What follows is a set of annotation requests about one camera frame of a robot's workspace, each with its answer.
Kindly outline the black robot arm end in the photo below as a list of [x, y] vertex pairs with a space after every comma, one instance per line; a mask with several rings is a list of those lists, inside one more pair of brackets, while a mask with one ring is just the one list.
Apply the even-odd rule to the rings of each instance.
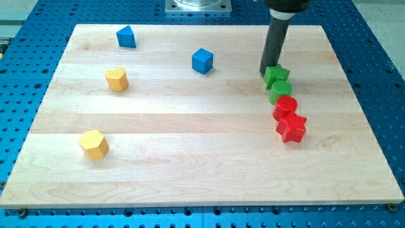
[[310, 0], [264, 0], [269, 9], [282, 13], [299, 13], [310, 7]]

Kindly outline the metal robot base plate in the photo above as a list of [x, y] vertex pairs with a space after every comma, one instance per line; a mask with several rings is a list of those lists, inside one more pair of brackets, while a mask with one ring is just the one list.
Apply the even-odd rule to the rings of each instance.
[[166, 0], [165, 11], [174, 12], [231, 12], [231, 0]]

